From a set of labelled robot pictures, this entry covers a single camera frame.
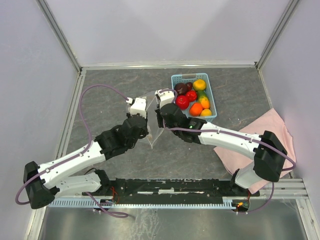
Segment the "orange tangerine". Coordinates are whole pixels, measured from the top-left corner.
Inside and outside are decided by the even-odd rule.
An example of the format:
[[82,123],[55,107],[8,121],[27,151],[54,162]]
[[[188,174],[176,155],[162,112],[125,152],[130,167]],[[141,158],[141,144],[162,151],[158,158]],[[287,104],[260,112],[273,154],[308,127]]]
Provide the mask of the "orange tangerine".
[[203,111],[203,106],[199,102],[195,102],[189,109],[189,114],[192,117],[199,117]]

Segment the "bright red apple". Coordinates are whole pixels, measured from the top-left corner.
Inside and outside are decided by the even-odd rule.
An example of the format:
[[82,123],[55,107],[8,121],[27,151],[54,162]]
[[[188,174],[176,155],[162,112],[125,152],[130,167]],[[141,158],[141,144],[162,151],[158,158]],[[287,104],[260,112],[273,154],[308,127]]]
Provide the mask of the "bright red apple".
[[176,100],[175,104],[181,109],[181,110],[186,110],[189,105],[190,101],[185,95],[179,95]]

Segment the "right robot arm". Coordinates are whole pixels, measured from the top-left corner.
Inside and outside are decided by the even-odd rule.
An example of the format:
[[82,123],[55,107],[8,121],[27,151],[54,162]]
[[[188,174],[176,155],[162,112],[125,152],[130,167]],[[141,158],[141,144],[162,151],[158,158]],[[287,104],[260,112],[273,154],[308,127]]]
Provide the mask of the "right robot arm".
[[281,177],[287,151],[271,131],[262,135],[241,133],[221,128],[196,117],[187,117],[175,103],[157,104],[158,125],[168,128],[187,143],[221,147],[251,160],[244,167],[237,167],[229,183],[231,193],[242,195],[264,180],[277,183]]

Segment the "clear polka dot zip bag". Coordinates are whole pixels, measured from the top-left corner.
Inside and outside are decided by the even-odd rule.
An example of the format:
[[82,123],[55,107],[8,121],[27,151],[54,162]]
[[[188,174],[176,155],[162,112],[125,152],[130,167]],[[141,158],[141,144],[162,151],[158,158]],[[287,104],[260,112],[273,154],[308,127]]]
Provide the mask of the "clear polka dot zip bag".
[[149,144],[150,148],[155,147],[156,141],[163,133],[164,129],[158,126],[157,113],[157,98],[155,96],[155,91],[150,91],[140,98],[146,100],[146,113],[147,113],[147,131],[148,134],[145,138],[141,140],[142,143]]

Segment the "dark red apple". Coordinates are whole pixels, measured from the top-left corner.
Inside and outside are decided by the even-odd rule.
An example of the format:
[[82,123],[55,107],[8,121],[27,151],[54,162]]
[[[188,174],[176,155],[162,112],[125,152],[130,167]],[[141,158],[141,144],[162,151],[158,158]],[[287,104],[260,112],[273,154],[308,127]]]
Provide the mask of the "dark red apple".
[[185,95],[189,91],[189,88],[185,83],[180,82],[174,86],[174,90],[178,95]]

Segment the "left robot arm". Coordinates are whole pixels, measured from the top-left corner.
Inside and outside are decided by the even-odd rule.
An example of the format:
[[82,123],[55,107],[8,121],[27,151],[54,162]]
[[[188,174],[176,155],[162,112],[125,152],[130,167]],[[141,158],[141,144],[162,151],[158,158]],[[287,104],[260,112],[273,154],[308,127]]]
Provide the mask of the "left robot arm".
[[24,167],[23,183],[32,209],[43,208],[56,198],[82,193],[103,196],[109,193],[111,181],[104,170],[78,175],[75,173],[107,161],[132,149],[148,135],[147,114],[128,114],[122,124],[103,131],[89,144],[62,158]]

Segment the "green yellow mango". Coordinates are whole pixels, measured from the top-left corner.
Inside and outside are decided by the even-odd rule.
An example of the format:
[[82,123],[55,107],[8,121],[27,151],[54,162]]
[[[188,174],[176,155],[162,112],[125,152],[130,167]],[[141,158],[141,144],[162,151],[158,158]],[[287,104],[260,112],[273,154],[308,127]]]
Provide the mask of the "green yellow mango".
[[210,100],[204,90],[197,91],[197,100],[202,105],[204,109],[209,109],[211,104]]

